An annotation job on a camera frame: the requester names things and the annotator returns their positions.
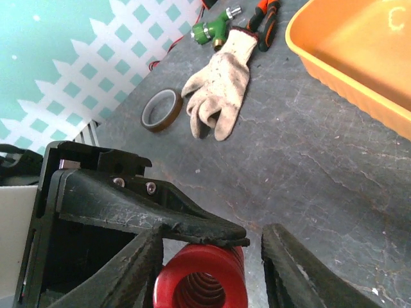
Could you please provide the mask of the white work glove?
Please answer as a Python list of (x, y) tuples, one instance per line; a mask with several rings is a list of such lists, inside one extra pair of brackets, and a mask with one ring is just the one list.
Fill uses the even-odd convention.
[(203, 125), (214, 130), (217, 141), (232, 133), (249, 83), (247, 62), (257, 43), (258, 34), (231, 28), (223, 47), (183, 86), (181, 96), (191, 94), (186, 112), (194, 138), (200, 137)]

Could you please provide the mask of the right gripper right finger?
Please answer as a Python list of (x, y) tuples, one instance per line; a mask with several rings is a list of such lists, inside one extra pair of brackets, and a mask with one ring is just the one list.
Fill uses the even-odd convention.
[(377, 307), (328, 269), (284, 226), (265, 225), (261, 258), (269, 307)]

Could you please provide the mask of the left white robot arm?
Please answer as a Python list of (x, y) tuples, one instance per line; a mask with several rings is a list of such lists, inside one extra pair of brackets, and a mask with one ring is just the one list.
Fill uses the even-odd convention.
[(1, 299), (14, 307), (246, 307), (243, 227), (139, 155), (1, 146)]

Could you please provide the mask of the large red spring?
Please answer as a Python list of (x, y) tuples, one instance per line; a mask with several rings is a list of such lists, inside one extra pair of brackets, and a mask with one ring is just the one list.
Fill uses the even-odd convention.
[(154, 307), (249, 305), (243, 250), (188, 244), (161, 270), (153, 289)]

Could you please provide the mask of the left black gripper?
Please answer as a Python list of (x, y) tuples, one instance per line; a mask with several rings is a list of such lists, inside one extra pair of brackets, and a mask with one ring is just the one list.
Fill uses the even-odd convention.
[(144, 177), (151, 162), (124, 151), (53, 142), (46, 151), (13, 301), (49, 307), (151, 307), (162, 236), (249, 246), (246, 230), (212, 214), (169, 182)]

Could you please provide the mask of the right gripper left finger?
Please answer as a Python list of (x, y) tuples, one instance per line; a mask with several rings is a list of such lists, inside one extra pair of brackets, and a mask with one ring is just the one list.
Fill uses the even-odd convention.
[(162, 227), (138, 232), (91, 227), (87, 279), (50, 307), (153, 307), (164, 257)]

